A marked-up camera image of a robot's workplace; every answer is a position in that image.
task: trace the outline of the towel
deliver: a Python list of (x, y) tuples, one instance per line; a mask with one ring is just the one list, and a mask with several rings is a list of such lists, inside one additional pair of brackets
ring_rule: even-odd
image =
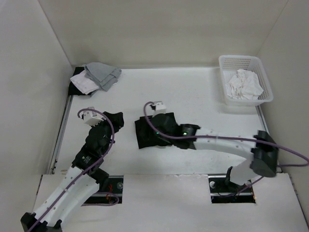
[(233, 99), (256, 100), (263, 93), (256, 73), (239, 69), (225, 85), (227, 95)]
[(121, 74), (121, 69), (98, 62), (87, 64), (85, 70), (85, 77), (105, 91), (108, 91), (112, 85), (118, 82), (118, 77)]
[(70, 80), (78, 88), (79, 91), (87, 95), (90, 92), (99, 89), (99, 87), (95, 82), (85, 77), (86, 73), (86, 70), (84, 70), (80, 74), (71, 77)]

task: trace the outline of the white plastic basket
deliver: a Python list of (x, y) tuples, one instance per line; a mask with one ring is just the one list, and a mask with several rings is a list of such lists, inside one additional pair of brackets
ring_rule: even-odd
[[(257, 106), (264, 102), (271, 102), (274, 99), (263, 64), (258, 57), (233, 55), (220, 56), (219, 64), (224, 100), (226, 104)], [(233, 99), (227, 95), (225, 84), (232, 78), (233, 75), (237, 73), (238, 69), (249, 70), (257, 74), (259, 78), (259, 84), (263, 89), (263, 93), (257, 100)]]

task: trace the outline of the crumpled white cloth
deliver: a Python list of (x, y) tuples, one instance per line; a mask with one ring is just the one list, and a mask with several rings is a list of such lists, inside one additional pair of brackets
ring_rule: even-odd
[(72, 83), (81, 91), (83, 94), (88, 94), (94, 90), (99, 89), (99, 86), (92, 80), (85, 77), (86, 70), (82, 71), (80, 74), (77, 74), (70, 78)]
[(257, 74), (239, 69), (225, 85), (227, 95), (233, 99), (256, 100), (263, 93)]

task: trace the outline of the white panel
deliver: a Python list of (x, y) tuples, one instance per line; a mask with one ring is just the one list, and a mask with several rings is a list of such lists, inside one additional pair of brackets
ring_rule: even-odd
[(70, 62), (218, 65), (255, 56), (287, 0), (39, 0)]
[(66, 100), (68, 62), (36, 0), (0, 4), (0, 225), (22, 231)]
[(146, 102), (163, 101), (167, 112), (174, 112), (179, 124), (198, 124), (234, 136), (252, 136), (262, 130), (255, 107), (224, 104), (218, 74), (219, 68), (129, 69), (123, 70), (117, 85), (108, 92), (99, 91), (91, 98), (74, 96), (56, 173), (64, 173), (70, 167), (84, 144), (90, 127), (77, 117), (77, 112), (89, 106), (124, 113), (125, 126), (116, 134), (116, 144), (102, 165), (110, 175), (225, 173), (243, 158), (176, 147), (139, 150), (134, 124), (143, 116)]
[[(36, 207), (62, 178), (43, 177)], [(253, 189), (256, 204), (211, 204), (206, 175), (125, 175), (122, 204), (81, 207), (64, 232), (308, 232), (288, 174)]]
[[(274, 101), (263, 104), (271, 136), (277, 143), (308, 155), (309, 1), (289, 0), (259, 52)], [(296, 156), (280, 153), (280, 162), (301, 163)], [(309, 218), (309, 168), (286, 169), (295, 182), (305, 215)]]

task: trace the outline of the screw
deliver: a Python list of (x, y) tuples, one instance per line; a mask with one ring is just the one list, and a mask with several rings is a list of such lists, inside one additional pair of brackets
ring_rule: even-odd
[(213, 189), (213, 188), (215, 188), (215, 185), (216, 185), (216, 183), (214, 182), (214, 181), (211, 181), (210, 183), (209, 183), (209, 186)]
[(123, 183), (121, 183), (121, 182), (117, 183), (117, 188), (118, 189), (122, 189), (123, 187), (124, 187)]

